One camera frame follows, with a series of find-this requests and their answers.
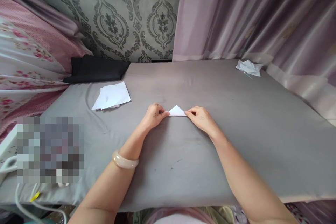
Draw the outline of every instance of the hand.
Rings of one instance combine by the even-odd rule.
[[[167,116],[169,116],[168,111],[165,111],[160,104],[153,103],[149,106],[140,124],[151,130],[152,128],[158,126],[162,119]]]
[[[220,131],[217,124],[205,108],[195,106],[184,113],[198,128],[205,131],[208,135]]]

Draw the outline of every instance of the yellow object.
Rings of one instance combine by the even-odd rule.
[[[38,192],[34,195],[34,197],[32,197],[32,198],[30,199],[30,202],[36,200],[39,196],[40,196],[40,191],[38,191]]]

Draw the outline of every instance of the pink curtain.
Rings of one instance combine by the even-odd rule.
[[[249,59],[336,126],[336,0],[180,0],[173,61]]]

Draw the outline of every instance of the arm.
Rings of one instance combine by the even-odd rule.
[[[297,223],[272,189],[226,138],[205,108],[196,106],[185,114],[214,143],[229,186],[251,224]]]
[[[129,160],[137,160],[147,133],[168,115],[169,112],[165,112],[161,105],[150,105],[145,117],[122,146],[119,154]],[[89,190],[69,224],[114,223],[133,174],[134,169],[120,168],[111,161]]]

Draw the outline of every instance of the patterned wallpaper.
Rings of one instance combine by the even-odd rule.
[[[96,55],[130,62],[171,59],[179,0],[45,0],[78,20]]]

